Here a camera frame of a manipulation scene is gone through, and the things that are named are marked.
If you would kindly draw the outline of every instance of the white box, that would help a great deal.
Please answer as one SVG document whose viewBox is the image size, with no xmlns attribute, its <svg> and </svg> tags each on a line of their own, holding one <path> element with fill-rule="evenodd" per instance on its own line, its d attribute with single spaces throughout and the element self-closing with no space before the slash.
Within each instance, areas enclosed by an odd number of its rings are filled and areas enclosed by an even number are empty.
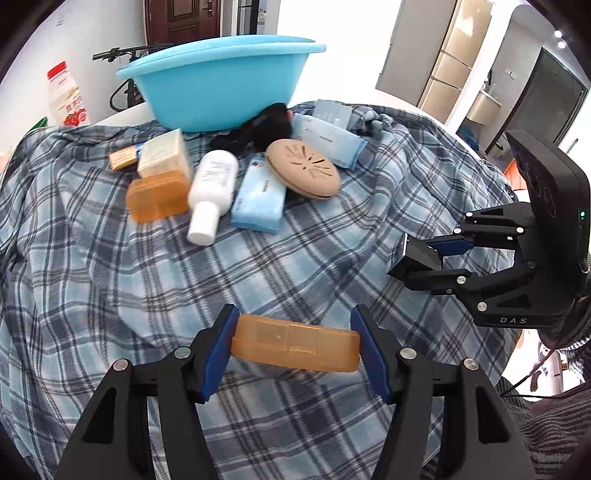
<svg viewBox="0 0 591 480">
<path fill-rule="evenodd" d="M 189 181 L 193 180 L 193 162 L 180 129 L 148 140 L 138 162 L 138 174 L 142 178 L 171 170 L 180 170 Z"/>
</svg>

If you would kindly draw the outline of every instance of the metal screw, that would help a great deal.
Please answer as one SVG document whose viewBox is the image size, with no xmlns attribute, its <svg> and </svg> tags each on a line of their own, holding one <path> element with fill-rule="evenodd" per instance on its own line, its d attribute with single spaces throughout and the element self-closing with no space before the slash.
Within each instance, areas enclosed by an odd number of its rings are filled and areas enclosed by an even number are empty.
<svg viewBox="0 0 591 480">
<path fill-rule="evenodd" d="M 417 357 L 417 352 L 416 350 L 413 350 L 412 348 L 403 348 L 402 350 L 400 350 L 400 356 L 402 358 L 405 358 L 406 360 L 412 360 L 413 358 Z"/>
<path fill-rule="evenodd" d="M 174 351 L 174 356 L 176 358 L 183 359 L 187 358 L 189 355 L 191 355 L 191 349 L 188 346 L 181 346 Z"/>
<path fill-rule="evenodd" d="M 478 370 L 479 366 L 480 365 L 478 365 L 478 362 L 473 358 L 466 358 L 464 360 L 464 367 L 466 367 L 468 370 Z"/>
<path fill-rule="evenodd" d="M 120 358 L 119 360 L 115 360 L 115 363 L 113 364 L 113 370 L 121 372 L 125 370 L 128 365 L 129 362 L 125 358 Z"/>
</svg>

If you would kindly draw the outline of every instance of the wooden door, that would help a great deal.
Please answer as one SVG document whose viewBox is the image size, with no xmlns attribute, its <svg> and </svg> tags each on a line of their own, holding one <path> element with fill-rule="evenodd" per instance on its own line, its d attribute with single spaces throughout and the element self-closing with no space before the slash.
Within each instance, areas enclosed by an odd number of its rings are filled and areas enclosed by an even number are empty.
<svg viewBox="0 0 591 480">
<path fill-rule="evenodd" d="M 220 36 L 220 0 L 145 0 L 148 44 Z"/>
</svg>

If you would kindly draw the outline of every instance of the blue gripper pad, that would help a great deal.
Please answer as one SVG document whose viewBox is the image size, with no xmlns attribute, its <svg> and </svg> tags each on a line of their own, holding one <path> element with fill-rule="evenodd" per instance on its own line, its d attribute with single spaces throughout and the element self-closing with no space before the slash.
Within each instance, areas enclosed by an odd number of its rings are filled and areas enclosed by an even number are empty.
<svg viewBox="0 0 591 480">
<path fill-rule="evenodd" d="M 217 333 L 212 349 L 205 359 L 205 364 L 203 365 L 203 382 L 200 392 L 205 401 L 209 400 L 209 397 L 217 392 L 222 382 L 223 373 L 230 360 L 232 338 L 236 332 L 239 316 L 240 310 L 232 305 L 223 320 L 222 327 Z"/>
<path fill-rule="evenodd" d="M 357 332 L 361 337 L 359 353 L 368 374 L 371 388 L 382 397 L 384 403 L 391 403 L 393 395 L 388 385 L 388 366 L 359 307 L 351 310 L 350 326 L 351 330 Z"/>
<path fill-rule="evenodd" d="M 474 244 L 464 237 L 460 236 L 454 240 L 445 240 L 441 242 L 429 242 L 428 245 L 437 250 L 442 257 L 453 257 L 463 255 L 474 248 Z"/>
</svg>

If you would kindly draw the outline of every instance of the blue plastic basin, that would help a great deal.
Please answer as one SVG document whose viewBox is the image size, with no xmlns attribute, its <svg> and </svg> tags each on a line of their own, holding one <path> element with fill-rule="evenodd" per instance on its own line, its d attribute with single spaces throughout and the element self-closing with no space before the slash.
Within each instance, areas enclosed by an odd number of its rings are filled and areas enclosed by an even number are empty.
<svg viewBox="0 0 591 480">
<path fill-rule="evenodd" d="M 266 106 L 289 103 L 313 40 L 281 35 L 212 38 L 168 48 L 126 65 L 158 121 L 169 129 L 236 128 Z"/>
</svg>

